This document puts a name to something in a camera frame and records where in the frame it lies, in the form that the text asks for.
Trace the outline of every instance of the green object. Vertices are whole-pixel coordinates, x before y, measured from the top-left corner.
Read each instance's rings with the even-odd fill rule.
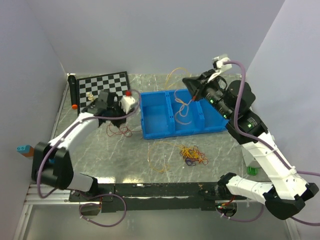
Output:
[[[254,167],[248,166],[248,168],[247,168],[247,173],[248,173],[249,175],[255,176],[255,175],[258,174],[258,168],[254,168]]]

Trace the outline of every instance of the blue tray divider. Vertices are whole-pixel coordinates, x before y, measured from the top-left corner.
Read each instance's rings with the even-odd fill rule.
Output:
[[[224,119],[205,99],[198,101],[204,117],[204,129],[206,133],[215,133],[224,131],[227,119]]]
[[[171,107],[171,101],[170,101],[170,95],[168,91],[165,91],[165,100],[166,100],[166,106],[168,109],[168,128],[169,133],[171,135],[175,134],[176,128],[175,128],[175,118],[174,118],[174,112]]]
[[[199,133],[202,133],[202,131],[205,129],[204,112],[202,111],[201,105],[198,101],[196,101],[195,104],[196,104],[196,109],[199,114],[198,122],[196,124],[197,124],[197,128],[199,130]]]

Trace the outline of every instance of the black cylinder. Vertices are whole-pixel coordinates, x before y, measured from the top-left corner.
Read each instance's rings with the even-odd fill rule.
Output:
[[[218,111],[218,113],[225,119],[229,119],[232,115],[232,110],[223,100],[224,94],[217,89],[210,86],[203,91],[205,99]]]
[[[74,75],[68,76],[70,98],[71,98],[71,107],[72,109],[77,109],[77,80]]]

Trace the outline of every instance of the wire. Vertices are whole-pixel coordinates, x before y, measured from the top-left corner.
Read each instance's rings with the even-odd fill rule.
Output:
[[[266,147],[268,147],[271,151],[273,151],[273,153],[279,158],[279,160],[283,163],[283,165],[287,168],[287,169],[291,169],[291,167],[287,164],[287,162],[285,161],[285,159],[279,154],[278,151],[276,151],[271,145],[269,145],[267,142],[265,142],[264,140],[253,136],[251,134],[248,134],[246,132],[241,131],[241,129],[238,126],[238,115],[239,115],[239,108],[240,108],[240,102],[242,99],[242,95],[244,92],[244,86],[245,86],[245,82],[246,82],[246,69],[244,67],[244,65],[239,62],[239,61],[227,61],[224,63],[224,65],[226,64],[235,64],[238,65],[241,69],[241,83],[240,83],[240,87],[239,87],[239,92],[238,92],[238,97],[236,99],[236,104],[235,104],[235,109],[234,109],[234,128],[235,130],[241,134],[242,136],[245,136],[247,138],[251,138],[255,141],[258,141],[260,143],[262,143],[263,145],[265,145]],[[297,171],[298,174],[304,174],[304,175],[312,175],[312,176],[318,176],[320,177],[320,173],[317,172],[309,172],[309,171]],[[299,220],[295,217],[291,217],[293,220],[301,223],[301,224],[305,224],[305,225],[309,225],[309,226],[320,226],[320,222],[319,223],[311,223],[311,222],[306,222],[306,221],[302,221]]]
[[[303,175],[310,175],[310,176],[317,176],[320,177],[320,173],[318,172],[311,172],[311,171],[297,171],[298,174],[303,174]],[[307,222],[303,221],[300,219],[295,218],[294,216],[291,217],[293,220],[297,221],[298,223],[308,225],[308,226],[313,226],[313,227],[318,227],[320,226],[320,222]]]
[[[253,221],[257,220],[258,218],[260,218],[262,216],[262,214],[264,213],[264,210],[265,210],[265,206],[263,204],[261,204],[261,210],[260,210],[259,214],[257,216],[255,216],[254,218],[251,218],[251,219],[237,219],[237,218],[234,218],[234,217],[227,217],[225,214],[222,214],[221,218],[225,218],[225,219],[228,219],[228,220],[231,220],[231,221],[234,221],[234,222],[250,223],[250,222],[253,222]]]
[[[90,222],[90,223],[92,223],[92,224],[95,224],[95,225],[97,225],[97,226],[104,227],[104,228],[114,227],[114,226],[118,225],[119,223],[121,223],[121,222],[123,221],[123,219],[125,218],[126,214],[127,214],[127,205],[126,205],[125,200],[124,200],[121,196],[116,195],[116,194],[113,194],[113,193],[106,193],[106,194],[100,194],[100,195],[97,195],[97,196],[87,197],[87,198],[88,198],[88,199],[96,199],[96,198],[101,198],[101,197],[106,197],[106,196],[113,196],[113,197],[116,197],[116,198],[118,198],[118,199],[120,199],[120,200],[122,201],[123,206],[124,206],[124,211],[123,211],[123,215],[122,215],[122,217],[120,218],[119,221],[117,221],[117,222],[114,223],[114,224],[105,225],[105,224],[98,223],[98,222],[96,222],[96,221],[93,221],[93,220],[85,217],[85,216],[81,213],[81,209],[82,209],[83,207],[86,207],[86,206],[98,206],[98,207],[99,207],[99,206],[100,206],[99,204],[93,203],[93,202],[85,203],[85,204],[83,204],[82,206],[79,207],[80,218],[81,218],[81,219],[84,219],[84,220],[86,220],[86,221],[88,221],[88,222]]]
[[[241,69],[241,82],[240,82],[238,97],[236,99],[235,108],[234,108],[234,128],[235,128],[235,130],[239,134],[241,134],[242,136],[245,136],[247,138],[250,138],[250,139],[253,139],[255,141],[258,141],[258,142],[262,143],[263,145],[265,145],[266,147],[268,147],[279,158],[279,160],[283,163],[283,165],[287,169],[290,170],[291,167],[288,165],[287,161],[270,144],[268,144],[266,141],[264,141],[264,140],[262,140],[262,139],[260,139],[260,138],[258,138],[256,136],[253,136],[253,135],[248,134],[248,133],[246,133],[244,131],[241,131],[241,129],[239,128],[239,126],[238,126],[238,116],[239,116],[240,103],[241,103],[241,99],[242,99],[242,95],[243,95],[244,87],[245,87],[245,82],[246,82],[246,69],[245,69],[245,66],[239,61],[226,61],[223,64],[224,65],[235,64],[235,65],[238,65],[240,67],[240,69]]]
[[[109,137],[112,137],[113,135],[124,135],[125,137],[127,138],[130,138],[132,137],[132,134],[133,133],[139,133],[139,132],[142,132],[142,130],[139,130],[139,131],[132,131],[131,129],[128,128],[127,125],[124,125],[122,124],[120,127],[119,127],[119,131],[112,131],[111,130],[111,126],[112,126],[112,123],[110,122],[107,126],[106,126],[106,134],[109,136]]]
[[[168,141],[158,141],[156,143],[154,143],[148,150],[148,155],[147,155],[147,161],[149,163],[149,167],[152,168],[153,170],[157,171],[158,173],[163,174],[164,172],[167,172],[170,169],[170,165],[165,163],[162,169],[157,169],[155,168],[155,166],[151,165],[151,161],[150,161],[150,152],[151,149],[153,149],[156,145],[158,144],[169,144],[173,147],[177,147],[180,149],[180,155],[182,156],[183,160],[185,161],[185,163],[190,166],[193,167],[196,165],[196,162],[203,163],[203,165],[207,165],[209,163],[208,159],[206,158],[205,154],[203,152],[200,152],[197,146],[193,146],[191,147],[187,147],[184,146],[182,144],[177,145],[175,143],[171,143]]]
[[[179,111],[177,111],[175,114],[174,114],[174,120],[179,123],[179,124],[182,124],[182,125],[188,125],[190,124],[192,121],[189,121],[189,122],[182,122],[180,120],[178,120],[177,118],[177,115],[179,114],[181,117],[186,117],[188,115],[188,112],[189,112],[189,104],[192,102],[192,99],[190,99],[190,101],[188,103],[185,103],[184,101],[182,101],[180,98],[177,97],[177,89],[174,91],[173,93],[174,95],[174,100],[177,102],[177,103],[180,103],[181,104],[181,107],[179,109]]]
[[[159,142],[154,143],[148,150],[147,161],[149,163],[149,167],[151,169],[155,170],[156,172],[163,174],[170,169],[170,165],[165,163],[162,169],[157,169],[156,166],[151,165],[151,161],[150,161],[150,151],[151,151],[151,149],[153,149],[155,147],[155,145],[158,145],[158,144],[169,144],[169,145],[172,145],[173,147],[176,147],[177,145],[175,145],[174,143],[168,142],[168,141],[159,141]]]
[[[228,205],[229,205],[230,203],[232,203],[235,199],[236,199],[236,196],[233,195],[229,202],[222,203],[221,205],[222,205],[222,206],[228,206]]]
[[[168,84],[168,81],[169,79],[171,78],[172,74],[177,71],[177,70],[184,70],[190,77],[191,77],[191,73],[184,67],[177,67],[176,69],[174,69],[167,77],[166,77],[166,80],[165,80],[165,84],[164,84],[164,89],[165,90],[168,90],[169,88],[171,88],[173,85],[176,84],[176,82],[172,83],[170,86],[167,87],[167,84]],[[182,101],[180,98],[177,97],[177,90],[176,89],[173,93],[174,95],[174,100],[177,102],[177,103],[180,103],[181,104],[181,107],[180,109],[174,114],[174,120],[181,124],[181,125],[188,125],[190,124],[192,121],[189,121],[189,122],[182,122],[180,120],[178,120],[177,118],[177,115],[179,114],[182,118],[186,117],[188,115],[188,112],[189,112],[189,104],[192,102],[192,99],[188,102],[188,103],[185,103],[184,101]]]
[[[180,147],[180,155],[182,156],[185,163],[193,167],[196,165],[196,162],[199,164],[207,165],[209,163],[209,160],[206,158],[206,155],[203,152],[200,152],[197,146],[187,147],[187,146],[181,146]]]
[[[168,81],[171,78],[171,75],[177,71],[177,70],[183,70],[185,71],[190,77],[191,77],[191,73],[184,67],[177,67],[176,69],[173,69],[172,72],[170,72],[170,74],[166,77],[165,83],[164,83],[164,89],[168,90],[169,88],[171,88],[173,85],[176,84],[176,82],[172,83],[170,86],[167,87]]]
[[[45,199],[47,198],[50,194],[52,194],[55,190],[51,190],[48,194],[46,195],[42,195],[41,193],[41,175],[42,175],[42,171],[44,169],[44,166],[47,162],[47,160],[49,159],[50,155],[52,154],[52,152],[59,146],[59,144],[79,125],[81,124],[82,122],[84,121],[87,121],[87,120],[91,120],[91,119],[102,119],[102,120],[121,120],[121,119],[126,119],[132,115],[134,115],[138,108],[140,107],[140,103],[141,103],[141,95],[140,95],[140,92],[138,92],[137,90],[135,89],[131,89],[130,90],[131,92],[134,92],[134,93],[137,93],[138,94],[138,104],[136,105],[136,107],[133,109],[132,112],[130,112],[129,114],[127,115],[124,115],[124,116],[118,116],[118,117],[104,117],[104,116],[90,116],[90,117],[86,117],[84,119],[82,119],[81,121],[77,121],[75,122],[72,126],[70,126],[70,128],[65,132],[65,134],[49,149],[49,151],[46,153],[46,155],[44,156],[41,164],[40,164],[40,167],[39,167],[39,170],[38,170],[38,173],[37,173],[37,177],[36,177],[36,188],[37,188],[37,192],[38,192],[38,195],[41,199]]]

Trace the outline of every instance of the checkerboard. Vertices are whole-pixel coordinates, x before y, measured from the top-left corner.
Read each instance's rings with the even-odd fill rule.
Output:
[[[126,95],[130,89],[127,72],[117,72],[106,75],[92,76],[89,78],[78,79],[78,114],[91,103],[87,93],[91,93],[95,98],[101,90],[109,90],[116,93],[119,97]]]

